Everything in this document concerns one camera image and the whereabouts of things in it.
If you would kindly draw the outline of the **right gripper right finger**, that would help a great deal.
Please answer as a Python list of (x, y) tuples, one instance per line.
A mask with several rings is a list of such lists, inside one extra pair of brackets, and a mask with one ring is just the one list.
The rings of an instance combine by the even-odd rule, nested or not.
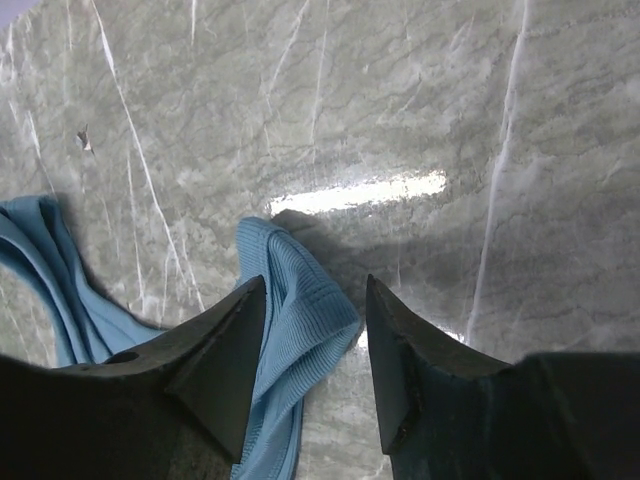
[(397, 479), (635, 479), (639, 357), (544, 352), (508, 364), (369, 277), (381, 448)]

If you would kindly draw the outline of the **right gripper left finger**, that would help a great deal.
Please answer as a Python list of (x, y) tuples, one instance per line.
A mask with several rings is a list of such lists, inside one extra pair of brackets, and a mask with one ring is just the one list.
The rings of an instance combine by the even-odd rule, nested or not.
[(1, 360), (5, 479), (226, 479), (243, 452), (266, 288), (101, 364)]

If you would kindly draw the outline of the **blue tank top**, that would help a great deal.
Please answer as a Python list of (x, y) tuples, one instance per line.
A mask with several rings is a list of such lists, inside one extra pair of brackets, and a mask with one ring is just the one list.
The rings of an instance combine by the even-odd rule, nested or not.
[[(264, 337), (242, 458), (234, 479), (290, 479), (298, 462), (304, 397), (339, 362), (359, 316), (339, 285), (285, 229), (256, 217), (236, 229), (241, 283), (262, 276)], [(58, 364), (97, 364), (161, 335), (89, 284), (53, 198), (1, 204), (1, 263), (50, 313)]]

